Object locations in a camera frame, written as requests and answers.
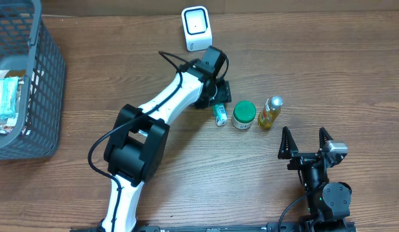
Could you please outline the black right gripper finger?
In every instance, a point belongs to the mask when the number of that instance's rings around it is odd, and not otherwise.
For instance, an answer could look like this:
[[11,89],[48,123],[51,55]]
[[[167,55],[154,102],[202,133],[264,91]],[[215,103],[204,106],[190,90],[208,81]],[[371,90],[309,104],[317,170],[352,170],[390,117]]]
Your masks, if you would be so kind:
[[278,151],[279,159],[292,159],[298,153],[298,147],[293,140],[292,134],[287,126],[282,128],[281,144]]
[[324,148],[324,145],[327,141],[333,140],[332,136],[328,134],[327,130],[324,127],[319,129],[319,145],[320,149]]

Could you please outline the small teal packet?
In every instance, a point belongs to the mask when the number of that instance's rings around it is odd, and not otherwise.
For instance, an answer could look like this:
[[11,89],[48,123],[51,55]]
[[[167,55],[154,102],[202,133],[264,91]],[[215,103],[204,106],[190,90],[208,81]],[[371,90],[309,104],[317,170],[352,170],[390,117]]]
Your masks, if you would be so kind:
[[212,106],[215,123],[217,126],[223,126],[228,121],[228,114],[226,113],[225,105],[223,103]]

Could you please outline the green lid white jar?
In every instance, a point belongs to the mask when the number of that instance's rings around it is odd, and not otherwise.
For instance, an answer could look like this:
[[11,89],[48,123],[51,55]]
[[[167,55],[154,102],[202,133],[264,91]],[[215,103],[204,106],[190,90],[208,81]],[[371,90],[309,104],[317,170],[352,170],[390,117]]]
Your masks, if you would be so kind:
[[234,107],[232,116],[232,123],[234,127],[240,130],[248,129],[256,116],[256,112],[257,109],[252,102],[238,102]]

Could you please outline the yellow oil bottle silver cap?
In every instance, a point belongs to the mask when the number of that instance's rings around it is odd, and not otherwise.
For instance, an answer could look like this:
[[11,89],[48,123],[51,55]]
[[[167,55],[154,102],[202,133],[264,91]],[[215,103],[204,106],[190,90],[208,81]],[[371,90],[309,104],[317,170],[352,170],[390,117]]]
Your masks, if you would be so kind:
[[269,130],[275,119],[279,116],[283,105],[281,96],[273,96],[267,99],[263,110],[258,115],[258,125],[260,128]]

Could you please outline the teal tissue pack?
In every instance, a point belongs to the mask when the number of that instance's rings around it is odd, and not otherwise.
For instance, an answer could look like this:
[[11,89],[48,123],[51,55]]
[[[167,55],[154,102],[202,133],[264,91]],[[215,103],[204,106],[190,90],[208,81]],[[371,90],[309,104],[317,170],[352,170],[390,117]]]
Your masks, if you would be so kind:
[[18,84],[18,77],[0,79],[0,119],[15,117]]

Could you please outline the white orange snack packet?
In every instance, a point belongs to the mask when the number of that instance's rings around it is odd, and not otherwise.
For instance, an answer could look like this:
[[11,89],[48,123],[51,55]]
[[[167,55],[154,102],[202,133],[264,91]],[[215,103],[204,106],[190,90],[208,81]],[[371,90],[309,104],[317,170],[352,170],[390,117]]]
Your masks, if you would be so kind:
[[0,119],[0,134],[9,134],[17,124],[17,117]]

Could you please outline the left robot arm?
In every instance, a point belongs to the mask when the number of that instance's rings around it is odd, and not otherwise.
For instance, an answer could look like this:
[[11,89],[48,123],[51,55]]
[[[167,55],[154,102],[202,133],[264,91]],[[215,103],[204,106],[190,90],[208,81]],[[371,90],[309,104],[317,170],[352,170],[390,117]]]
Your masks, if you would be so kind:
[[156,97],[138,107],[120,110],[108,141],[104,160],[112,188],[108,211],[98,231],[133,231],[142,189],[163,158],[171,124],[189,106],[205,109],[231,102],[229,82],[220,69],[227,55],[209,46],[203,58],[176,66],[175,78]]

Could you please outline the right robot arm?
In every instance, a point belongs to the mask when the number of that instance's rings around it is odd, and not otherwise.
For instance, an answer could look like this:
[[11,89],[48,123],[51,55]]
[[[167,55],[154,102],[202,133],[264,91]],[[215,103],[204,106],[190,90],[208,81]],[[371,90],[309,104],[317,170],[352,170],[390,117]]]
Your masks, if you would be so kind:
[[308,215],[293,223],[295,231],[356,231],[350,215],[352,189],[345,182],[330,182],[327,170],[340,164],[348,154],[346,143],[337,141],[323,127],[319,129],[319,149],[313,153],[300,152],[288,127],[282,129],[278,158],[288,160],[288,170],[296,170],[304,194],[282,212],[277,231],[285,226],[286,213],[302,200],[307,200]]

